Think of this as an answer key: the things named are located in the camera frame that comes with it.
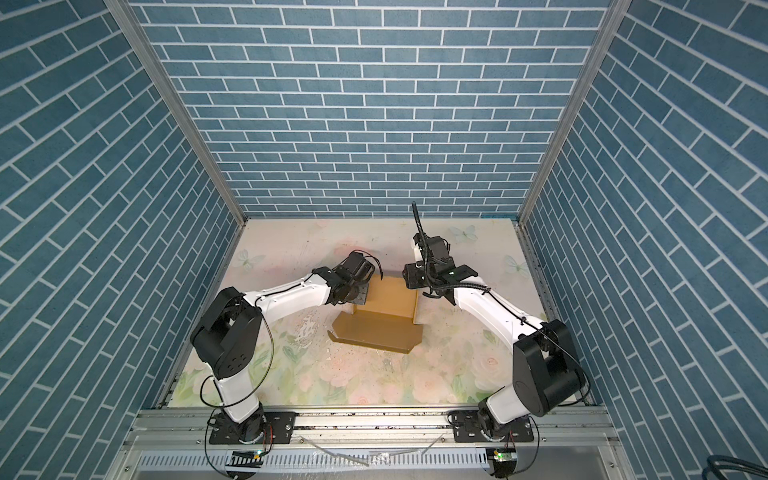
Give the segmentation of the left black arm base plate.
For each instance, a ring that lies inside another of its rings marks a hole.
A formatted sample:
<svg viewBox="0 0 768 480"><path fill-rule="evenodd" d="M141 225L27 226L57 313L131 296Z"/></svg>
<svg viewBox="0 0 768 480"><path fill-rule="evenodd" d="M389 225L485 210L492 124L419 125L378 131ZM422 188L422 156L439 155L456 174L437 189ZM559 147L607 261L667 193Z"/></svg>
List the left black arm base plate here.
<svg viewBox="0 0 768 480"><path fill-rule="evenodd" d="M225 412L216 413L208 422L208 442L213 445L289 444L297 413L293 411L257 411L242 423L234 422Z"/></svg>

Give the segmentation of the brown cardboard paper box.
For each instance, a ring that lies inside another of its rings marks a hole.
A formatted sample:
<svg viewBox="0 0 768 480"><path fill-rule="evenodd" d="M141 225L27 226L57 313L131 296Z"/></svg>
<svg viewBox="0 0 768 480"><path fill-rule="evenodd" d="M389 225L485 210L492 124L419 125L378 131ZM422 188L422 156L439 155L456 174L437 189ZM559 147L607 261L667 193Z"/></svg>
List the brown cardboard paper box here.
<svg viewBox="0 0 768 480"><path fill-rule="evenodd" d="M418 292L401 277L375 277L366 301L342 312L328 331L336 343L409 354L423 340L423 325L415 321Z"/></svg>

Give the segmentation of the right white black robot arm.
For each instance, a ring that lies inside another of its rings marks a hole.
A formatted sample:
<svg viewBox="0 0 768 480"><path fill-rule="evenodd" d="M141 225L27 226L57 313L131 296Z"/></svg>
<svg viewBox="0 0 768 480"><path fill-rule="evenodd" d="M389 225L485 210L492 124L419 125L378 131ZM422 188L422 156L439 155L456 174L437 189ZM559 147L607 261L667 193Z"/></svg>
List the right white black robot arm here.
<svg viewBox="0 0 768 480"><path fill-rule="evenodd" d="M407 264L406 287L428 290L473 315L512 353L511 383L481 401L479 409L498 425L523 416L542 417L588 385L564 323L544 321L498 295L462 265L435 277L423 261Z"/></svg>

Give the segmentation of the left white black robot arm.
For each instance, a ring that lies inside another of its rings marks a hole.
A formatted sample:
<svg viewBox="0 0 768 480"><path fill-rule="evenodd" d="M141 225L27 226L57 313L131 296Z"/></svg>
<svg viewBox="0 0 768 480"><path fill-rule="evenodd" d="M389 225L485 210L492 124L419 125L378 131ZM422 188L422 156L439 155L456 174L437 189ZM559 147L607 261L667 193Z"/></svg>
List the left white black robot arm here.
<svg viewBox="0 0 768 480"><path fill-rule="evenodd" d="M319 267L306 277L260 291L221 290L193 328L190 342L198 358L213 374L219 407L237 425L260 419L261 403L248 365L260 329L307 308L351 303L374 276L364 261L356 268Z"/></svg>

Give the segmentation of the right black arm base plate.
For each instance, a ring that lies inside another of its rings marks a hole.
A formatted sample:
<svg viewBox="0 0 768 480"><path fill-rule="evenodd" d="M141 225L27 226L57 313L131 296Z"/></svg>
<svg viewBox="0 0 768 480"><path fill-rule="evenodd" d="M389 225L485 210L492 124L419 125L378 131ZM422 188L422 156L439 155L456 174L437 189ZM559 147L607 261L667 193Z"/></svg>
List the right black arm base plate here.
<svg viewBox="0 0 768 480"><path fill-rule="evenodd" d="M534 433L527 417L499 424L489 413L477 409L449 411L446 419L456 443L532 442Z"/></svg>

